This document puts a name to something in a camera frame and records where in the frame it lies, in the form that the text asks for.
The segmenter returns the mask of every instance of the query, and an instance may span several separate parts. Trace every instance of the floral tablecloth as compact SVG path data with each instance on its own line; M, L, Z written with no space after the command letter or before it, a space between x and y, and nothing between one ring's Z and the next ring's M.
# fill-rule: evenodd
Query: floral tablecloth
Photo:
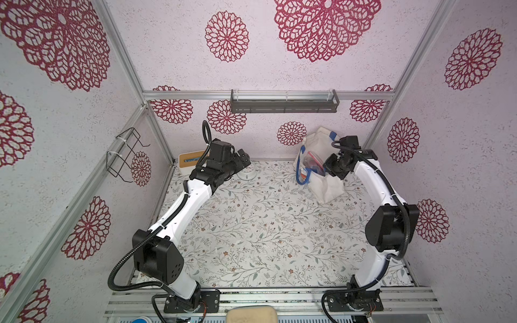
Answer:
M292 162L255 162L251 181L220 186L181 238L185 270L204 287L343 286L367 248L364 226L375 209L361 181L349 174L345 193L319 205L296 183ZM175 170L161 215L183 190ZM150 278L136 272L135 282ZM392 260L384 286L413 286Z

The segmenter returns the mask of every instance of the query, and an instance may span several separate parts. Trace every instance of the aluminum frame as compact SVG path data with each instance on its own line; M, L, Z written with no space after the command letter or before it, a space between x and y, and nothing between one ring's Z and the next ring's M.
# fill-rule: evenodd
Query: aluminum frame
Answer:
M156 117L154 113L152 113L152 109L150 108L148 102L143 98L140 81L133 68L131 60L129 59L118 30L113 23L109 9L103 0L92 0L92 4L95 11L97 12L99 20L104 27L104 30L106 31L108 39L110 40L112 53L115 53L118 61L122 65L122 69L131 85L133 94L140 101L138 108L131 115L126 125L124 126L124 129L134 127L143 116L150 116L151 128L157 136L162 152L164 153L171 166L168 176L169 174L172 176L172 165L174 163L172 152L165 140L165 137L163 136L163 133L161 132L161 129L158 126ZM123 141L115 139L108 150L119 151L122 149L123 145ZM2 303L0 304L1 323L14 322L16 320L19 313L29 300L31 294L36 289L41 278L40 276L43 274L46 265L52 259L55 251L61 247L65 239L68 237L68 233L81 217L84 209L86 208L86 205L91 200L94 192L102 184L102 181L104 180L107 173L108 172L105 168L105 158L103 155L92 173L81 186L77 194L73 197L66 210L62 213L43 242L39 245L38 249L30 258L27 265L25 265L20 274L20 277L12 286L9 293L2 300ZM165 191L166 193L167 187L168 185L164 186L164 184L162 184L162 191ZM157 200L157 202L163 202L162 196L165 198L165 193L162 192L162 194L160 194L160 199ZM159 213L160 208L161 204L155 206L154 213Z
M153 131L155 134L157 134L161 148L165 152L169 163L173 164L174 157L172 155L171 149L165 140L165 137L163 136L155 114L152 113L153 110L151 106L144 98L142 83L140 82L140 79L134 69L134 65L131 62L131 59L129 58L126 46L124 45L124 41L118 32L117 26L115 25L108 5L104 0L91 0L91 3L95 9L95 12L97 13L97 16L99 17L100 22L102 23L102 26L104 27L104 30L106 31L106 35L111 43L112 52L115 53L118 61L122 66L122 70L124 71L124 74L126 75L126 78L131 85L133 94L139 99L140 104L146 106L150 111L149 115L152 120Z
M336 91L343 100L392 100L392 91ZM232 90L222 91L143 91L146 100L230 100ZM240 91L235 100L328 100L332 91Z
M278 315L321 315L321 298L328 290L339 287L300 287L300 288L218 288L221 291L219 311L210 316L225 316L226 312L241 306L273 306ZM104 312L105 318L155 316L150 303L152 295L160 289L138 289L126 292L115 292ZM393 314L443 314L442 308L430 287L381 287L383 312L373 312L373 316ZM165 299L157 300L162 309ZM355 312L354 315L365 315L367 312ZM164 317L176 314L162 313ZM350 315L348 312L332 312L331 315ZM189 313L196 317L202 314Z
M415 78L418 70L425 61L425 58L431 51L434 42L447 23L456 2L457 0L441 0L436 6L431 20L427 24L427 27L425 28L425 31L423 32L422 37L420 38L420 41L415 48L415 51L411 55L406 68L402 72L402 76L395 86L395 95L393 99L387 102L384 108L381 110L381 113L377 118L377 122L374 124L372 130L364 142L363 148L371 149L375 142L379 139L380 135L386 130L388 121L397 110L399 102L409 90L411 82Z
M124 129L134 127L145 116L145 113L146 108L139 106L124 126ZM123 146L124 142L122 140L114 139L108 150L119 151ZM59 250L72 228L77 224L84 209L107 174L108 171L106 170L105 156L103 154L93 172L73 197L72 201L70 201L68 207L39 245L27 265L25 265L20 277L2 300L0 304L0 322L7 323L16 320L25 304L27 304L31 294L37 289L46 265L52 259L55 251Z

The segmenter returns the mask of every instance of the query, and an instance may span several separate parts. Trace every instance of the red mandala flower print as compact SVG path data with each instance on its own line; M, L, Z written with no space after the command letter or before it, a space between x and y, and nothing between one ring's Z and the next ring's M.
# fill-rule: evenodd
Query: red mandala flower print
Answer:
M296 121L289 121L280 126L277 131L277 139L286 146L294 146L301 143L307 135L305 126Z
M443 207L431 199L424 199L418 202L417 206L420 210L415 227L418 235L432 243L445 239L449 233L449 217Z
M408 161L417 152L418 141L417 123L409 118L397 121L388 135L388 152L398 163Z
M149 183L151 178L151 162L143 151L137 152L131 161L131 175L138 186Z
M158 86L154 91L179 91L172 86ZM157 116L172 124L182 124L192 117L190 100L154 100L149 102Z
M34 142L33 133L25 109L0 91L0 167L25 157Z
M89 0L0 0L0 23L52 81L90 91L107 78L110 47Z
M19 273L10 272L0 278L0 301L7 295L7 292L11 289L19 276Z
M275 22L298 58L329 60L357 44L381 9L381 0L275 0Z
M41 323L47 317L47 309L50 304L49 292L47 280L42 279L38 289L32 293L29 302L18 315L16 323Z
M366 91L391 91L393 88L386 84L376 84L366 88ZM368 122L377 119L386 101L384 100L354 100L350 106L352 119Z
M214 102L206 117L212 128L220 133L236 133L246 125L246 113L232 113L228 100Z
M445 82L455 90L472 87L486 78L501 55L501 35L495 29L478 30L452 51L445 66Z
M221 61L240 59L248 49L248 30L242 19L234 13L219 11L205 28L208 48Z
M110 233L111 214L106 202L95 196L61 247L67 258L85 260L93 256Z

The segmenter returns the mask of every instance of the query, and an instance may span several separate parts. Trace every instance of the white bag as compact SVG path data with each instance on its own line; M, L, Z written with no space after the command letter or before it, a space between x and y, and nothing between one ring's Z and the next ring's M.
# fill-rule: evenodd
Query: white bag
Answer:
M316 133L303 138L300 153L293 165L296 170L296 181L298 184L307 184L320 204L328 203L343 194L345 192L343 182L337 176L330 176L329 174L321 176L309 168L304 168L303 160L309 151L321 158L322 162L325 162L331 154L337 154L339 149L331 146L336 136L335 132L320 127ZM306 177L303 181L300 181L300 175L302 174L305 174Z

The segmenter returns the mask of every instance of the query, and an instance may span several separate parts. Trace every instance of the beige cushion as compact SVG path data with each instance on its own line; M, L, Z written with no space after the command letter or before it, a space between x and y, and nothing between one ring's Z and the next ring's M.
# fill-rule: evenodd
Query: beige cushion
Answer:
M226 323L278 323L278 316L271 306L240 307L226 314Z

